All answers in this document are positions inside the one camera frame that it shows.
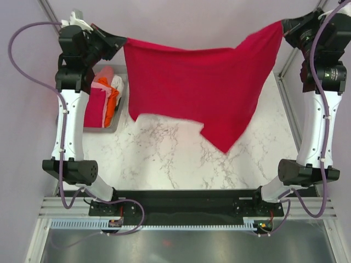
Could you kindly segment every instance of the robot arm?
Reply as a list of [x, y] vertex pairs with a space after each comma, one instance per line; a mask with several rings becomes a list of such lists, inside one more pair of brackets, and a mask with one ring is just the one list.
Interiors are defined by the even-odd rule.
[[[66, 110], [59, 100], [58, 129], [52, 158], [43, 160], [42, 167], [59, 179], [60, 153], [64, 151], [64, 181], [77, 187], [83, 186], [96, 197], [109, 201], [113, 188], [98, 175], [96, 161], [84, 160], [83, 122], [94, 79], [92, 67], [101, 59], [111, 60], [127, 39], [104, 32], [94, 24], [89, 26], [78, 10], [71, 13], [70, 21], [63, 20], [62, 25], [59, 43], [63, 52], [59, 57], [55, 80], [56, 89], [66, 103]], [[67, 114], [66, 125], [64, 114]], [[62, 132], [65, 133], [64, 149], [60, 147]]]
[[[301, 18], [282, 21], [285, 39], [291, 46], [300, 49], [305, 58], [300, 74], [303, 82], [305, 119], [302, 144], [296, 161], [282, 159], [278, 167], [278, 176], [259, 188], [265, 202], [277, 203], [292, 188], [298, 190], [322, 182], [320, 158], [326, 125], [325, 109], [310, 71], [309, 57], [314, 37], [328, 14], [317, 9]], [[329, 105], [330, 127], [324, 159], [328, 182], [339, 178], [339, 170], [332, 167], [331, 146], [335, 117], [346, 85], [346, 68], [339, 59], [350, 40], [351, 4], [347, 4], [323, 31], [314, 57], [317, 75]]]

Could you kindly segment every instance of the red cloth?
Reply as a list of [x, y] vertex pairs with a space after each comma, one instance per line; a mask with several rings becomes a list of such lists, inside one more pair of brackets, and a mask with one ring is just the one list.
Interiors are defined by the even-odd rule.
[[228, 152], [248, 126], [282, 40], [281, 22], [248, 36], [238, 47], [183, 50], [129, 39], [124, 54], [129, 114], [190, 119]]
[[106, 91], [102, 89], [90, 89], [89, 101], [84, 115], [84, 127], [101, 128], [105, 121], [104, 107], [106, 103]]

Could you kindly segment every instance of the marble surface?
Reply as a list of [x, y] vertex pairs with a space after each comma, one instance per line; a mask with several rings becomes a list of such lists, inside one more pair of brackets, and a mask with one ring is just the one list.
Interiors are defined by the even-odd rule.
[[113, 134], [84, 133], [85, 159], [116, 189], [256, 188], [276, 176], [282, 158], [297, 151], [271, 73], [250, 125], [228, 155], [201, 135], [201, 123], [156, 115], [134, 122], [126, 98]]

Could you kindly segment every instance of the white wall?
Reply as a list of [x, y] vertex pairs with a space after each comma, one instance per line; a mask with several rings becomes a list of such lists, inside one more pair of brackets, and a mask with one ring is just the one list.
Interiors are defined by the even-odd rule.
[[[58, 19], [73, 8], [115, 35], [185, 49], [235, 47], [252, 32], [284, 18], [310, 12], [318, 0], [48, 0]], [[292, 50], [285, 42], [275, 70]], [[118, 52], [112, 64], [124, 65]]]
[[[54, 180], [41, 161], [53, 148], [57, 101], [19, 75], [7, 57], [15, 30], [47, 20], [37, 1], [6, 1], [0, 20], [0, 262], [18, 263], [24, 261], [43, 196], [53, 192]], [[14, 44], [20, 67], [50, 84], [59, 51], [51, 26], [29, 29]]]
[[[337, 6], [337, 0], [331, 0], [330, 4], [324, 10], [330, 10]], [[286, 83], [288, 88], [289, 99], [292, 102], [294, 112], [296, 113], [297, 122], [300, 129], [303, 130], [304, 121], [304, 101], [302, 95], [302, 83], [300, 81], [300, 69], [302, 63], [302, 55], [296, 57], [291, 68], [286, 75]], [[341, 57], [345, 67], [348, 69], [348, 80], [346, 83], [346, 91], [343, 94], [341, 104], [339, 106], [335, 131], [333, 138], [333, 160], [334, 167], [341, 171], [340, 179], [336, 182], [328, 184], [329, 195], [335, 206], [338, 218], [340, 219], [348, 245], [351, 248], [351, 226], [349, 219], [351, 218], [351, 209], [349, 202], [351, 200], [351, 44], [346, 48], [345, 54]]]

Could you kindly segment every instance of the ventilation grille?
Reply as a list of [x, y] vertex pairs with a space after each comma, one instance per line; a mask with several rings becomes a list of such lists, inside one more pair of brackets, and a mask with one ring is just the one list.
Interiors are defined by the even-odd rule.
[[[142, 226], [142, 230], [189, 230], [189, 231], [253, 231], [253, 220], [244, 220], [243, 225], [217, 225], [217, 226]], [[76, 230], [130, 230], [136, 226], [110, 227], [109, 219], [53, 219], [51, 229]]]

